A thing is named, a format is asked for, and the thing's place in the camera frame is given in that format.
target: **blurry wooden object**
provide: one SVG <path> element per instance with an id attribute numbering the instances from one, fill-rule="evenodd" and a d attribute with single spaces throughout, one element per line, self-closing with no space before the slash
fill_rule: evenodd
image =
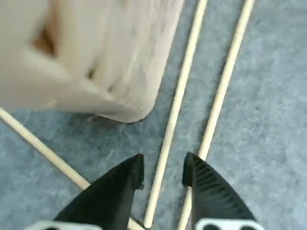
<path id="1" fill-rule="evenodd" d="M 0 105 L 143 119 L 154 106 L 182 5 L 5 0 Z"/>

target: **carpet texture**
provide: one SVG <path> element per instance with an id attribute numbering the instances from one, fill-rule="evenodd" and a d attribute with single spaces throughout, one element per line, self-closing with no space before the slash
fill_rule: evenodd
<path id="1" fill-rule="evenodd" d="M 179 114 L 154 230 L 174 230 L 186 189 L 187 151 L 197 152 L 242 0 L 209 0 Z M 93 115 L 12 111 L 92 182 L 124 159 L 145 155 L 145 188 L 132 216 L 143 222 L 197 0 L 187 0 L 152 113 L 135 124 Z M 268 230 L 307 229 L 307 1 L 256 2 L 217 124 L 208 163 Z M 0 123 L 0 225 L 19 230 L 52 219 L 80 189 Z"/>

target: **wooden stick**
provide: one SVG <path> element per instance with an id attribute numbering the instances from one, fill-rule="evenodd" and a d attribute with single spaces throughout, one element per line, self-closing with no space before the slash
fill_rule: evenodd
<path id="1" fill-rule="evenodd" d="M 217 124 L 219 114 L 222 109 L 223 101 L 226 95 L 227 87 L 236 63 L 236 58 L 243 40 L 244 33 L 251 15 L 255 0 L 245 0 L 241 15 L 236 27 L 236 32 L 226 59 L 226 64 L 221 76 L 221 81 L 214 99 L 213 107 L 210 112 L 208 124 L 202 139 L 201 147 L 199 150 L 199 157 L 206 160 L 210 144 L 213 138 L 214 130 Z M 180 221 L 177 230 L 184 230 L 187 226 L 189 215 L 192 209 L 192 192 L 191 188 L 188 189 L 186 199 L 184 202 L 183 210 L 181 213 Z"/>
<path id="2" fill-rule="evenodd" d="M 88 186 L 90 186 L 90 183 L 87 182 L 80 174 L 78 174 L 71 166 L 69 166 L 65 161 L 63 161 L 55 152 L 48 148 L 34 134 L 32 134 L 19 121 L 17 121 L 14 117 L 12 117 L 2 108 L 0 108 L 0 117 L 4 122 L 11 126 L 20 136 L 22 136 L 34 148 L 36 148 L 41 154 L 43 154 L 49 161 L 51 161 L 51 163 L 53 163 L 64 174 L 66 174 L 81 189 L 85 190 Z M 131 218 L 128 222 L 128 228 L 130 230 L 145 230 Z"/>
<path id="3" fill-rule="evenodd" d="M 200 34 L 201 23 L 206 10 L 207 2 L 208 0 L 200 0 L 196 9 L 193 26 L 190 32 L 188 46 L 185 53 L 183 65 L 181 68 L 171 113 L 166 126 L 165 136 L 161 148 L 157 170 L 154 176 L 153 187 L 145 214 L 144 226 L 146 228 L 150 228 L 153 224 L 154 212 L 159 198 L 159 193 L 165 172 L 167 158 L 172 144 L 177 118 L 180 111 L 181 102 L 184 96 L 185 87 L 187 85 L 189 72 L 191 69 L 191 64 L 193 61 L 197 40 Z"/>

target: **wooden dowel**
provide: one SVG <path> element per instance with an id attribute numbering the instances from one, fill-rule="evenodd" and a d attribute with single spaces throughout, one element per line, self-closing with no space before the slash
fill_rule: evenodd
<path id="1" fill-rule="evenodd" d="M 0 108 L 0 117 L 12 129 L 14 129 L 21 137 L 36 148 L 42 155 L 44 155 L 51 163 L 67 175 L 73 182 L 75 182 L 81 189 L 86 189 L 90 183 L 86 181 L 80 174 L 78 174 L 71 166 L 63 161 L 54 151 L 48 148 L 42 141 L 40 141 L 34 134 L 25 128 L 13 116 Z M 128 228 L 130 230 L 145 230 L 136 221 L 129 218 Z"/>
<path id="2" fill-rule="evenodd" d="M 155 212 L 156 205 L 157 205 L 158 198 L 159 198 L 159 193 L 160 193 L 161 184 L 162 184 L 162 180 L 163 180 L 163 176 L 165 172 L 167 158 L 168 158 L 169 151 L 171 148 L 174 131 L 175 131 L 176 123 L 177 123 L 177 118 L 178 118 L 178 114 L 180 111 L 184 91 L 187 85 L 189 72 L 191 69 L 191 64 L 193 61 L 193 56 L 194 56 L 197 40 L 199 37 L 199 33 L 201 30 L 201 23 L 202 23 L 202 19 L 203 19 L 205 10 L 206 10 L 207 2 L 208 0 L 200 0 L 198 3 L 197 9 L 196 9 L 192 30 L 189 36 L 187 50 L 185 52 L 185 57 L 184 57 L 183 65 L 181 68 L 175 97 L 173 100 L 171 113 L 170 113 L 169 120 L 166 126 L 165 136 L 164 136 L 164 140 L 163 140 L 163 144 L 161 148 L 157 170 L 154 176 L 153 187 L 151 190 L 151 194 L 150 194 L 150 198 L 149 198 L 149 202 L 148 202 L 148 206 L 147 206 L 147 210 L 145 214 L 144 226 L 146 228 L 150 228 L 153 224 L 154 212 Z"/>
<path id="3" fill-rule="evenodd" d="M 222 109 L 223 101 L 226 95 L 228 84 L 236 63 L 236 58 L 246 31 L 249 17 L 251 15 L 255 0 L 245 0 L 242 12 L 236 27 L 236 32 L 233 37 L 231 48 L 226 59 L 226 64 L 221 76 L 221 81 L 214 99 L 213 107 L 210 112 L 208 124 L 199 150 L 199 157 L 206 160 L 210 144 L 213 138 L 214 130 L 217 124 L 219 114 Z M 177 230 L 184 230 L 187 226 L 189 215 L 192 209 L 192 192 L 191 188 L 188 189 L 187 196 L 184 202 L 183 210 L 181 213 L 180 221 Z"/>

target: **floor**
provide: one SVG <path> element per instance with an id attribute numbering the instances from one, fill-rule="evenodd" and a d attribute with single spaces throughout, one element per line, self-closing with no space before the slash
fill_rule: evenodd
<path id="1" fill-rule="evenodd" d="M 242 0 L 209 0 L 154 230 L 176 229 L 187 151 L 197 152 Z M 90 182 L 136 153 L 145 155 L 145 189 L 132 216 L 143 221 L 197 0 L 187 0 L 156 106 L 143 121 L 118 124 L 91 115 L 12 114 Z M 270 230 L 307 229 L 307 1 L 259 0 L 240 49 L 208 162 Z M 80 189 L 0 123 L 0 225 L 24 229 L 52 219 Z"/>

